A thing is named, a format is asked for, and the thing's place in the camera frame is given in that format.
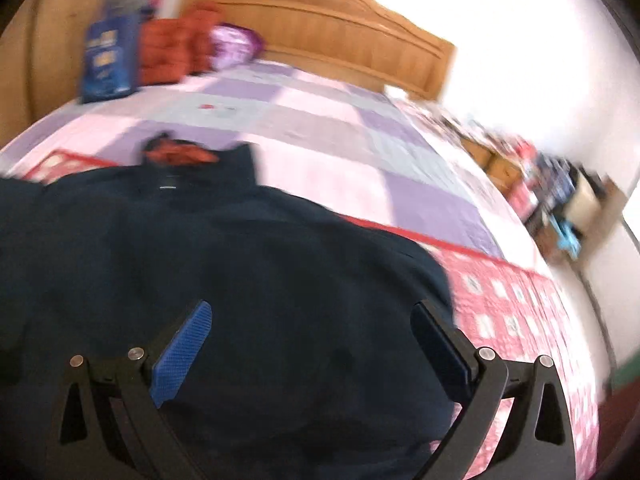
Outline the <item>dark navy jacket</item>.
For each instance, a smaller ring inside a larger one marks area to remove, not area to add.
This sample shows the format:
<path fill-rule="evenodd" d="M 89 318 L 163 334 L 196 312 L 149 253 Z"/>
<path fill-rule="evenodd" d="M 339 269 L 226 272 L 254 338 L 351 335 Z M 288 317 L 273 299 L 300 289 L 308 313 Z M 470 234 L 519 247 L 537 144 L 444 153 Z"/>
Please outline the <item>dark navy jacket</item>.
<path fill-rule="evenodd" d="M 1 183 L 1 474 L 38 479 L 63 370 L 213 325 L 163 415 L 212 479 L 409 479 L 452 405 L 413 337 L 446 273 L 411 240 L 256 182 L 241 144 Z"/>

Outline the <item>wooden nightstand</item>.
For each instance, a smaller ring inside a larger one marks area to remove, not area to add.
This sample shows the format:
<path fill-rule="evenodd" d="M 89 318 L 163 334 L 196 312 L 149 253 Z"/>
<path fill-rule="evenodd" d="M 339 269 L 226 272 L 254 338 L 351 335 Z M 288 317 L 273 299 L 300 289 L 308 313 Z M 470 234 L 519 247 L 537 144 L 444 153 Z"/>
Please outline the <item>wooden nightstand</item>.
<path fill-rule="evenodd" d="M 508 196 L 512 188 L 523 180 L 524 171 L 520 161 L 506 154 L 491 140 L 460 136 L 460 142 L 503 196 Z"/>

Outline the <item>pile of colourful clothes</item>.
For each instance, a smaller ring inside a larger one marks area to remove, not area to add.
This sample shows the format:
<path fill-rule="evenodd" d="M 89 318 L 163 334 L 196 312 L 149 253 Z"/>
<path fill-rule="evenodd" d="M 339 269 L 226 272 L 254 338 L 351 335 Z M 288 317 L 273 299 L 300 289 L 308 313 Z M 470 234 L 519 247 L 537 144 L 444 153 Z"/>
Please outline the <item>pile of colourful clothes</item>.
<path fill-rule="evenodd" d="M 506 199 L 531 237 L 544 218 L 558 212 L 572 198 L 577 167 L 567 158 L 537 152 L 523 165 L 523 177 L 511 186 Z"/>

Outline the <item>wooden wardrobe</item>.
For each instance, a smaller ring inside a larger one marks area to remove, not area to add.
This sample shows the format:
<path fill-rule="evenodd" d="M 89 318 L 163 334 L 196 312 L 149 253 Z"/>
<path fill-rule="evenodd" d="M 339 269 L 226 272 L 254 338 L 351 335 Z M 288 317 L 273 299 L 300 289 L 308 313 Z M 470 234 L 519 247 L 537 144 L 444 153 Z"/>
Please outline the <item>wooden wardrobe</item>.
<path fill-rule="evenodd" d="M 103 0 L 24 0 L 1 35 L 1 144 L 77 96 Z"/>

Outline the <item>cardboard box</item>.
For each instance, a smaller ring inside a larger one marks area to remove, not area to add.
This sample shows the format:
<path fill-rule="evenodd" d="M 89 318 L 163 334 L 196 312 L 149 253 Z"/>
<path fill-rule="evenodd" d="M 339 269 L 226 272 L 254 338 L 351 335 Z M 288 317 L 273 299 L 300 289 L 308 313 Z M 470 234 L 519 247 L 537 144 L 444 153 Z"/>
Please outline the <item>cardboard box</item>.
<path fill-rule="evenodd" d="M 563 218 L 572 226 L 580 249 L 575 266 L 583 269 L 603 247 L 622 220 L 627 195 L 609 177 L 578 171 L 576 188 L 563 207 Z"/>

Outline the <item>purple pink checkered bedspread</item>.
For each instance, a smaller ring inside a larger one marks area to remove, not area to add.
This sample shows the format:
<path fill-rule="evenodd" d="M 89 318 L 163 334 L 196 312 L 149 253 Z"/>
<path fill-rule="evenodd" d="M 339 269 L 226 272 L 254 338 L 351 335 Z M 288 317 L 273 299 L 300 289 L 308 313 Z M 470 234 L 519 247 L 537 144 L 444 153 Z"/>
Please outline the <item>purple pink checkered bedspread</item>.
<path fill-rule="evenodd" d="M 45 181 L 100 162 L 132 165 L 163 131 L 213 150 L 248 142 L 261 184 L 418 240 L 448 271 L 474 344 L 506 359 L 554 359 L 577 477 L 593 474 L 598 395 L 576 310 L 480 167 L 419 126 L 410 106 L 256 61 L 119 100 L 65 101 L 2 148 L 1 169 Z"/>

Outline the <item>wooden headboard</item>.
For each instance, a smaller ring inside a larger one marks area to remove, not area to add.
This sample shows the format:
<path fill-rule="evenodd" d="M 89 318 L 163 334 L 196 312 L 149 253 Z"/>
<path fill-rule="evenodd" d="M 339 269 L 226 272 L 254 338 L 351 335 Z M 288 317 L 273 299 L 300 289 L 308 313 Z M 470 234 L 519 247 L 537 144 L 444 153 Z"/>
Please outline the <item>wooden headboard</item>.
<path fill-rule="evenodd" d="M 372 91 L 393 86 L 435 101 L 454 56 L 449 41 L 375 0 L 180 0 L 179 10 L 202 1 L 257 32 L 265 60 Z"/>

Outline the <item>orange red padded coat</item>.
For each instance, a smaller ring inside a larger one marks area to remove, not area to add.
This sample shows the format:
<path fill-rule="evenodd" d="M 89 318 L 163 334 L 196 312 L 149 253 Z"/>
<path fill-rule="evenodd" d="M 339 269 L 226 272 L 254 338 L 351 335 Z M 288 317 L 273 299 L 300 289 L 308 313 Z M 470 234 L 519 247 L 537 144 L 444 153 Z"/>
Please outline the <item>orange red padded coat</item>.
<path fill-rule="evenodd" d="M 192 4 L 180 18 L 145 22 L 139 36 L 140 84 L 176 84 L 209 72 L 215 54 L 210 34 L 221 23 L 221 8 L 208 0 Z"/>

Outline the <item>light blue cloth item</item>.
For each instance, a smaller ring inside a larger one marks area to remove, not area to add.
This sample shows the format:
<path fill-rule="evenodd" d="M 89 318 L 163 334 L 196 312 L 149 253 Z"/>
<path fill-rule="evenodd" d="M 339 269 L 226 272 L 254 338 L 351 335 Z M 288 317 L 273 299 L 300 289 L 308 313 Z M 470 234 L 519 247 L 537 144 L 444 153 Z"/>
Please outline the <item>light blue cloth item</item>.
<path fill-rule="evenodd" d="M 552 233 L 552 246 L 560 252 L 565 252 L 572 259 L 577 259 L 582 244 L 573 230 L 573 225 L 555 216 L 549 218 Z"/>

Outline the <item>purple patterned pillow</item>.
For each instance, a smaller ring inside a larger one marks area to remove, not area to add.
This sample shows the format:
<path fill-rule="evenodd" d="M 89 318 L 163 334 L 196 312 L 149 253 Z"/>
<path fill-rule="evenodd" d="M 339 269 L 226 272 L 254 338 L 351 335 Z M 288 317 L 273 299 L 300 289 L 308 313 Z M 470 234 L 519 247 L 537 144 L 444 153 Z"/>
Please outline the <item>purple patterned pillow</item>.
<path fill-rule="evenodd" d="M 215 26 L 209 39 L 214 49 L 209 63 L 214 72 L 252 62 L 264 50 L 264 40 L 257 32 L 229 23 Z"/>

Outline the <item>blue paper shopping bag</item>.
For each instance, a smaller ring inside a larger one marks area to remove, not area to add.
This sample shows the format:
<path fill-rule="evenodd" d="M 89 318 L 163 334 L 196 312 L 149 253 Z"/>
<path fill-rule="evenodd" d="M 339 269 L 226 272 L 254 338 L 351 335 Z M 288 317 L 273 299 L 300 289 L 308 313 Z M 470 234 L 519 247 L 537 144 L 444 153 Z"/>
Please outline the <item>blue paper shopping bag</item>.
<path fill-rule="evenodd" d="M 105 14 L 88 27 L 80 100 L 84 104 L 126 98 L 139 89 L 137 12 Z"/>

